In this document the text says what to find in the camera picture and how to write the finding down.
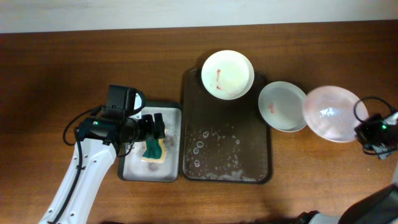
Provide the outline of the white plate with red stain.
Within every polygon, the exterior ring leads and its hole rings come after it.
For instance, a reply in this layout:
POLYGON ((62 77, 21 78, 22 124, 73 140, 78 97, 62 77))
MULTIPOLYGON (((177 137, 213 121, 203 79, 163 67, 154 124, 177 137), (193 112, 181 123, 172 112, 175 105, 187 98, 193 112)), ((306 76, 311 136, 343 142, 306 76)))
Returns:
POLYGON ((205 89, 221 100, 235 100, 245 95, 254 83, 254 68, 243 54, 233 50, 209 56, 201 68, 205 89))

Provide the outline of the green and yellow sponge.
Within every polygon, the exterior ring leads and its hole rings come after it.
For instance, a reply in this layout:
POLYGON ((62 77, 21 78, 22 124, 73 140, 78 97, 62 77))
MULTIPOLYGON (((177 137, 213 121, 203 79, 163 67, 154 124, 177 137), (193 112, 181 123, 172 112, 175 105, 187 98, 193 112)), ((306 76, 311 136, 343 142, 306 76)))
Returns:
POLYGON ((162 163, 165 161, 167 150, 163 139, 154 139, 145 142, 146 150, 141 159, 148 162, 162 163))

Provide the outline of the white plate with smeared stain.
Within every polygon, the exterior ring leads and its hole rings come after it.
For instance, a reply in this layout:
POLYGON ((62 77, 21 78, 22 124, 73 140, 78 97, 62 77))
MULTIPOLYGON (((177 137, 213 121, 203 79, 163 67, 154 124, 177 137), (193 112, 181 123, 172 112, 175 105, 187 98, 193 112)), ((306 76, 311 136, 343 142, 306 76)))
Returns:
POLYGON ((339 143, 355 141, 355 127, 369 118, 364 103, 354 93, 338 86, 321 86, 310 91, 302 113, 316 135, 339 143))

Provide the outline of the pale grey-green plate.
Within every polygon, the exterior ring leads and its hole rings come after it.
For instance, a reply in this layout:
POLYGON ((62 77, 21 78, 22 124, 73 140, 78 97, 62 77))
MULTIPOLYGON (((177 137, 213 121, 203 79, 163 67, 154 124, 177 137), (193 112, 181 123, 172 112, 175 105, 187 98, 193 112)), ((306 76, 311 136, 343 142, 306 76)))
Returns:
POLYGON ((303 117, 303 104, 307 95, 289 82, 272 82, 260 92, 259 112, 267 124, 286 133, 300 131, 307 123, 303 117))

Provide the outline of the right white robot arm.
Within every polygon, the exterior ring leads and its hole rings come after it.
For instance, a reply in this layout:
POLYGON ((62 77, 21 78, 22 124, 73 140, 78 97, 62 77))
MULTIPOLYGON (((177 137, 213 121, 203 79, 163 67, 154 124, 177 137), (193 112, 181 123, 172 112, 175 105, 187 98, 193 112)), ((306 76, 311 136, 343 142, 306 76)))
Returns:
MULTIPOLYGON (((397 113, 382 119, 375 115, 355 129, 363 151, 371 156, 397 152, 397 113)), ((300 214, 295 223, 301 224, 373 224, 397 221, 397 181, 350 206, 340 217, 318 211, 300 214)))

